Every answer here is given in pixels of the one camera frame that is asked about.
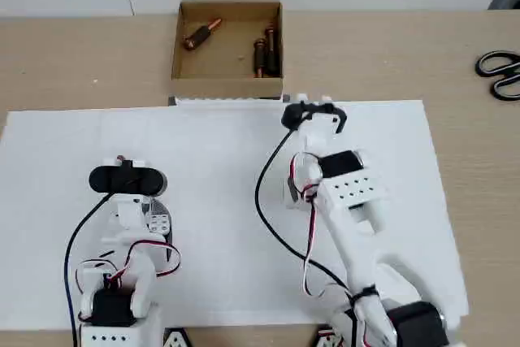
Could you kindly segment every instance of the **scissors handle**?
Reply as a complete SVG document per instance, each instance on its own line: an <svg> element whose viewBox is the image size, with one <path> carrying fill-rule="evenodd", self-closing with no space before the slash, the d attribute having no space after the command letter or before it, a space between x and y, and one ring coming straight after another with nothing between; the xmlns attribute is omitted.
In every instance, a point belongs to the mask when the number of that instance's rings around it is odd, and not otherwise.
<svg viewBox="0 0 520 347"><path fill-rule="evenodd" d="M509 63L500 65L496 68L487 69L484 65L489 59L508 59ZM474 71L481 77L497 75L512 76L512 74L516 73L515 71L517 68L520 68L520 54L514 53L510 50L493 50L492 52L486 53L482 56L474 65Z"/></svg>
<svg viewBox="0 0 520 347"><path fill-rule="evenodd" d="M520 93L507 94L500 92L502 87L505 87L506 85L511 85L512 83L515 83L517 81L520 81L520 73L514 74L511 77L507 77L502 80L498 80L497 82L492 84L490 88L490 93L493 97L495 97L496 99L500 99L501 101L520 101Z"/></svg>

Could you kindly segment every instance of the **table surface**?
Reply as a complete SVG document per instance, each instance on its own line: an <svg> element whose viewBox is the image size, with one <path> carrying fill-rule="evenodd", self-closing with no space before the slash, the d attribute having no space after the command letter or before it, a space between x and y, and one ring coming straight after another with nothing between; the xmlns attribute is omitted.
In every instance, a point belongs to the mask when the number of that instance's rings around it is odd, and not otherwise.
<svg viewBox="0 0 520 347"><path fill-rule="evenodd" d="M0 20L0 127L8 110L165 106L174 15ZM520 103L473 72L520 50L520 12L284 13L284 92L422 99L470 299L470 346L520 337ZM195 346L305 346L314 326L189 329ZM66 346L67 332L0 332L0 345Z"/></svg>

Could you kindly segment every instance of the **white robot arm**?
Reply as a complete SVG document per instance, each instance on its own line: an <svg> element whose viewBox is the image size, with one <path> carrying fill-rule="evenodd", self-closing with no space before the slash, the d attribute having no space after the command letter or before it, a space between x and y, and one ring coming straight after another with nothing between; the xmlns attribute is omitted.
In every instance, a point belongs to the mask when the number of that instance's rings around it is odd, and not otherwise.
<svg viewBox="0 0 520 347"><path fill-rule="evenodd" d="M385 253L377 242L390 228L390 210L366 152L331 153L345 120L345 113L331 102L305 101L288 105L282 118L302 145L290 162L284 200L290 207L312 207L321 215L347 270L350 309L337 308L330 323L347 345L356 347L448 346L446 331L458 327L460 315L449 311L449 297L429 285L428 275L419 276L425 277L422 288L427 289L420 292L410 283L416 276L410 269L379 270L391 274L392 286L381 286L376 277L378 261L399 254ZM369 232L360 230L361 222L367 223ZM385 297L379 295L380 289Z"/></svg>
<svg viewBox="0 0 520 347"><path fill-rule="evenodd" d="M99 193L113 193L115 212L101 239L102 254L76 269L81 344L162 346L153 291L158 277L180 266L180 253L171 244L171 217L155 199L166 178L143 162L118 157L94 169L89 182Z"/></svg>

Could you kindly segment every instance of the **white paper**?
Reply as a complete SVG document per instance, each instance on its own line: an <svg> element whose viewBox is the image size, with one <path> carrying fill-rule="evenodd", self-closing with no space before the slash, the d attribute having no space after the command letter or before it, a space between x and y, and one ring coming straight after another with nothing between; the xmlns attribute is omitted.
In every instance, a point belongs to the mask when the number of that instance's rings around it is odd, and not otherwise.
<svg viewBox="0 0 520 347"><path fill-rule="evenodd" d="M421 102L340 103L349 116L350 148L378 160L380 176L400 214L418 224L441 219L436 267L467 307L460 264L436 155ZM286 133L279 102L182 102L177 107L10 113L0 144L0 329L69 327L63 255L74 227L101 194L89 173L122 154L162 171L160 197L173 218L182 269L162 278L156 297L167 326L322 322L324 304L300 288L301 261L262 225L254 208L258 174ZM282 180L295 152L289 142L262 186L261 203L280 234L299 250L309 216L282 205ZM95 255L111 205L80 233L71 266ZM318 220L314 258L345 278L336 249ZM310 272L310 286L329 282ZM76 305L79 293L74 286Z"/></svg>

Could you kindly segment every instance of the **cardboard box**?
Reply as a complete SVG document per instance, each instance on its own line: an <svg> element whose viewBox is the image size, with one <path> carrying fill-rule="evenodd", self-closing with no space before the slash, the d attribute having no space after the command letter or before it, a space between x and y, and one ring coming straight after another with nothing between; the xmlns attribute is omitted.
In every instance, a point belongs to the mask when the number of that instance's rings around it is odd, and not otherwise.
<svg viewBox="0 0 520 347"><path fill-rule="evenodd" d="M195 50L183 40L203 24L222 23ZM254 77L253 43L278 28L280 77ZM279 98L283 88L282 6L277 1L183 1L171 78L178 98Z"/></svg>

